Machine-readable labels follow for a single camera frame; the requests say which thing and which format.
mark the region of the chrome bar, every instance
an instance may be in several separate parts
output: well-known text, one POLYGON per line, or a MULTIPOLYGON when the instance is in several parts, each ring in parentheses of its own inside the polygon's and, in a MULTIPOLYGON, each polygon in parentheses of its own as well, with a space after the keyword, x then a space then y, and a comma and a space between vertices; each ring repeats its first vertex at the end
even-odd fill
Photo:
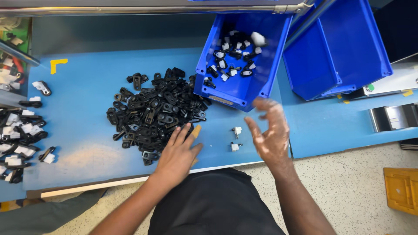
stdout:
POLYGON ((175 13, 250 13, 271 12, 274 5, 259 6, 170 6, 170 7, 42 7, 0 8, 0 16, 41 15, 121 15, 121 14, 175 14, 175 13))
POLYGON ((1 39, 0 39, 0 49, 3 50, 5 53, 7 53, 9 55, 12 55, 12 56, 14 56, 18 59, 21 59, 24 62, 26 62, 26 63, 34 66, 34 67, 37 67, 41 64, 38 59, 36 59, 34 57, 31 57, 30 55, 28 55, 28 54, 26 54, 26 53, 24 53, 24 52, 22 52, 22 51, 20 51, 16 48, 13 48, 13 47, 9 46, 8 44, 6 44, 5 41, 3 41, 1 39))
POLYGON ((304 8, 300 13, 298 13, 298 14, 295 14, 294 16, 293 16, 293 20, 292 20, 292 22, 290 23, 290 27, 292 27, 302 16, 304 16, 308 11, 309 11, 309 9, 314 5, 314 3, 315 3, 315 0, 307 0, 306 2, 305 2, 305 5, 307 6, 306 8, 304 8))
POLYGON ((336 0, 323 0, 314 11, 298 26, 298 28, 287 38, 286 48, 302 35, 336 0))

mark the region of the speckled floor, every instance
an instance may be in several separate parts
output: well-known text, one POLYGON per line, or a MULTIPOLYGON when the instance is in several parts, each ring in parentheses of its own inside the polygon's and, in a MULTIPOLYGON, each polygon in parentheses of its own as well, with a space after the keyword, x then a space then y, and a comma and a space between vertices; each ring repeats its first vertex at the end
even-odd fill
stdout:
MULTIPOLYGON (((418 217, 387 207, 383 167, 418 168, 418 152, 402 151, 398 143, 294 160, 299 178, 337 234, 418 234, 418 217)), ((264 163, 237 167, 252 182, 276 222, 287 233, 274 185, 264 163)), ((84 235, 142 183, 110 188, 105 197, 51 235, 84 235)), ((74 195, 48 198, 62 201, 74 195)), ((136 235, 147 234, 148 216, 136 235)))

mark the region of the blue storage bin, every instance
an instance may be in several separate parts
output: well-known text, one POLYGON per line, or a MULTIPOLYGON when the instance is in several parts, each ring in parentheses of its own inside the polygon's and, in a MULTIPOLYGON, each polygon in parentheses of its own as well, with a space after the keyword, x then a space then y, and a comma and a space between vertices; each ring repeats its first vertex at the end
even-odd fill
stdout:
POLYGON ((292 90, 305 100, 351 93, 393 73, 366 0, 336 1, 283 58, 292 90))
MULTIPOLYGON (((197 77, 194 93, 245 112, 252 110, 251 102, 257 96, 266 98, 270 96, 291 19, 291 14, 218 14, 196 67, 197 77), (212 77, 211 74, 206 72, 207 67, 216 66, 213 52, 221 50, 221 47, 217 46, 217 41, 224 22, 235 23, 235 30, 245 32, 248 35, 251 35, 253 31, 259 32, 267 39, 268 46, 262 47, 262 53, 253 59, 256 68, 253 69, 252 76, 242 77, 238 73, 224 82, 220 78, 221 73, 218 70, 219 77, 212 80, 216 85, 216 89, 213 89, 204 86, 203 82, 205 77, 212 77)), ((251 52, 252 45, 244 51, 251 52)), ((237 60, 228 54, 225 56, 225 61, 228 63, 228 67, 231 64, 234 67, 247 65, 242 59, 237 60)))

